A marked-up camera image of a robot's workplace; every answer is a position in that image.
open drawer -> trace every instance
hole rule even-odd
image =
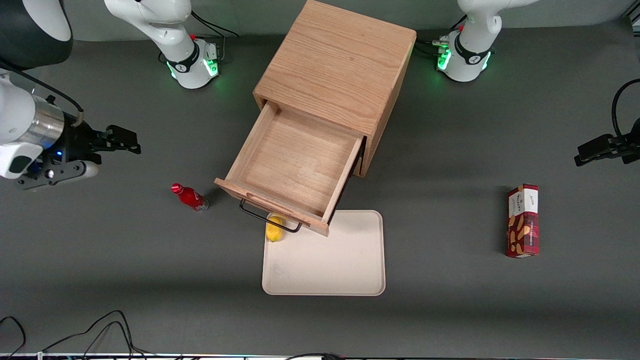
[[[328,236],[362,142],[353,131],[268,101],[227,178],[215,183],[242,200],[245,212],[247,202]]]

gray tabletop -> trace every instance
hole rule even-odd
[[[22,320],[26,350],[120,308],[156,352],[640,357],[640,163],[573,164],[612,132],[611,98],[640,75],[628,23],[505,30],[469,84],[411,59],[369,174],[338,205],[384,217],[387,289],[374,298],[265,294],[264,224],[213,185],[259,114],[252,89],[280,41],[230,39],[201,90],[174,83],[151,42],[78,43],[43,73],[94,128],[137,132],[143,153],[105,154],[97,177],[46,191],[3,182],[0,315]],[[640,86],[620,102],[623,130],[638,98]],[[211,208],[180,204],[176,181]],[[506,191],[521,183],[540,186],[541,254],[510,259]],[[0,331],[0,351],[19,342]],[[114,332],[97,350],[124,348]]]

lemon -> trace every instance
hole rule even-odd
[[[273,221],[276,224],[280,224],[280,225],[285,224],[284,219],[281,217],[272,216],[272,217],[269,217],[269,220]],[[269,239],[269,241],[274,243],[282,239],[282,235],[284,234],[284,231],[275,225],[267,223],[266,234],[267,234],[267,239]]]

green light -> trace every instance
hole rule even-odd
[[[446,50],[440,55],[440,58],[438,59],[438,68],[440,70],[446,69],[447,65],[449,64],[449,59],[451,59],[451,50]]]
[[[218,62],[216,60],[202,59],[202,63],[207,67],[207,71],[212,78],[218,75]]]
[[[482,69],[486,69],[487,64],[489,63],[489,58],[491,57],[491,51],[486,55],[486,59],[484,59],[484,65],[482,65]]]
[[[175,79],[175,74],[173,73],[173,69],[171,68],[171,65],[169,65],[169,62],[166,62],[166,66],[169,68],[169,71],[171,71],[171,77]]]

black metal handle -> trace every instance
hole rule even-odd
[[[252,213],[251,211],[249,211],[249,210],[247,210],[247,209],[245,209],[243,207],[245,202],[246,202],[246,199],[240,200],[240,210],[242,210],[243,213],[246,213],[246,214],[249,214],[249,215],[253,216],[254,218],[259,218],[260,220],[264,220],[264,221],[268,222],[269,224],[271,224],[273,226],[277,226],[277,227],[281,228],[284,231],[289,231],[290,233],[297,233],[298,231],[300,231],[300,228],[302,227],[302,223],[298,222],[298,227],[297,228],[289,229],[288,227],[286,227],[284,225],[280,225],[277,222],[273,222],[273,221],[267,219],[266,217],[262,217],[262,216],[260,216],[260,215],[258,215],[256,213]]]

